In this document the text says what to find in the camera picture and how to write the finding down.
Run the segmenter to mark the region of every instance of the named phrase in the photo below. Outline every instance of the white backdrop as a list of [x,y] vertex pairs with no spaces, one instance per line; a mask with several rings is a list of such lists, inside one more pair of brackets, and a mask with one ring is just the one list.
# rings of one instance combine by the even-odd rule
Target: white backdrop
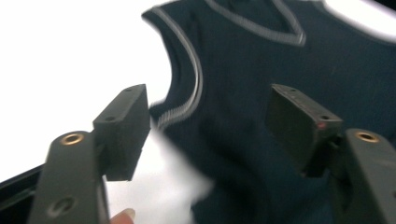
[[[140,17],[162,2],[0,1],[0,182],[43,163],[57,136],[91,131],[122,89],[146,83],[149,103],[166,95],[167,55]],[[376,14],[356,13],[367,9],[353,5],[361,2],[367,3],[332,0],[329,7],[367,32],[378,33],[385,23],[381,32],[396,39],[394,14],[381,9],[386,21],[363,21]],[[210,185],[153,130],[134,180],[107,185],[110,212],[132,207],[136,224],[190,223],[191,201]]]

